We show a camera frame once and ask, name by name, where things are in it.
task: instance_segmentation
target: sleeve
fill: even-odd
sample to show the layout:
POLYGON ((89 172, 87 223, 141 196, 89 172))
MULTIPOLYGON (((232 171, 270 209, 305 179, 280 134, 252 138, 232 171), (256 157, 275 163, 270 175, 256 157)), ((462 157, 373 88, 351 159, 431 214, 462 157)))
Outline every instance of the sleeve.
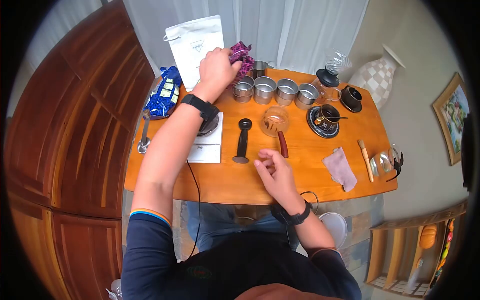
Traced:
POLYGON ((327 276, 337 297, 345 300, 361 300, 360 287, 345 267, 342 256, 337 250, 319 250, 311 256, 311 260, 327 276))
POLYGON ((121 274, 123 298, 158 298, 176 264, 172 229, 167 219, 155 212, 132 212, 121 274))

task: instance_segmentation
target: purple patterned bag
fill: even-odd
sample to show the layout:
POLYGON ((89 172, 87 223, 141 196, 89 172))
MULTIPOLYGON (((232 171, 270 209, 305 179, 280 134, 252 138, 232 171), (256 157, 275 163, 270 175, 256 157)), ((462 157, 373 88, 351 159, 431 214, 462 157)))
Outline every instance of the purple patterned bag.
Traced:
POLYGON ((248 56, 248 52, 252 49, 252 46, 245 46, 245 44, 240 41, 236 45, 230 48, 232 50, 232 56, 230 56, 230 64, 233 64, 236 61, 243 61, 240 71, 237 74, 237 77, 233 80, 230 85, 227 86, 227 89, 232 88, 240 80, 242 80, 249 71, 253 69, 253 63, 255 60, 248 56))

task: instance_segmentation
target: stainless steel cup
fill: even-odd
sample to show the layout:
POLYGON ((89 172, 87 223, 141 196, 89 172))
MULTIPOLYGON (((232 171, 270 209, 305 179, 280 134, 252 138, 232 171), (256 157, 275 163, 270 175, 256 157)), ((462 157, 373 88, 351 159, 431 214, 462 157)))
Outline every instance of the stainless steel cup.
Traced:
POLYGON ((276 84, 275 100, 281 106, 292 104, 295 95, 299 92, 299 86, 291 79, 280 79, 276 84))
POLYGON ((253 78, 245 76, 233 86, 233 98, 239 103, 247 103, 253 95, 253 78))
POLYGON ((276 82, 270 77, 258 77, 255 79, 255 93, 253 98, 255 102, 261 105, 267 105, 272 101, 272 97, 275 94, 276 82))
POLYGON ((300 109, 308 110, 315 103, 319 95, 315 86, 311 84, 300 84, 295 105, 300 109))
POLYGON ((253 63, 253 70, 252 70, 253 79, 257 79, 258 77, 265 76, 267 67, 268 67, 268 63, 264 61, 256 60, 253 63))

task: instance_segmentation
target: white vase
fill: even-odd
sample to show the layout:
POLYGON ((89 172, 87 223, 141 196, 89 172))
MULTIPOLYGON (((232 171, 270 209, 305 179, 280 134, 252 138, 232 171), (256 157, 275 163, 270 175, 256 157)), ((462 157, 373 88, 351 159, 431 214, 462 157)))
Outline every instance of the white vase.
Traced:
POLYGON ((364 88, 370 92, 373 101, 380 109, 388 100, 392 90, 392 79, 398 67, 405 68, 405 65, 398 56, 386 45, 384 55, 379 60, 367 62, 363 67, 353 74, 348 82, 364 88))

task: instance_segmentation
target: man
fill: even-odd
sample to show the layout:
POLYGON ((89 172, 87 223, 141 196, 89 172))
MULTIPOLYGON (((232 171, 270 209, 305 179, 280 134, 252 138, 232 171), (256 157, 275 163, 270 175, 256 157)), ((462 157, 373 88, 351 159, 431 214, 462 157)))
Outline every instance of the man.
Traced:
MULTIPOLYGON (((211 104, 216 101, 241 67, 240 61, 230 65, 230 54, 227 48, 207 53, 200 63, 201 82, 191 94, 211 104)), ((231 206, 204 203, 199 214, 198 203, 188 203, 193 239, 202 219, 200 253, 177 263, 171 228, 173 186, 202 122, 198 108, 181 103, 148 147, 127 232, 123 298, 360 299, 359 286, 332 236, 298 194, 291 166, 271 149, 261 150, 258 156, 265 160, 255 160, 254 165, 268 193, 288 215, 300 216, 294 230, 287 232, 271 215, 242 228, 235 224, 231 206), (291 249, 298 240, 309 258, 291 249)))

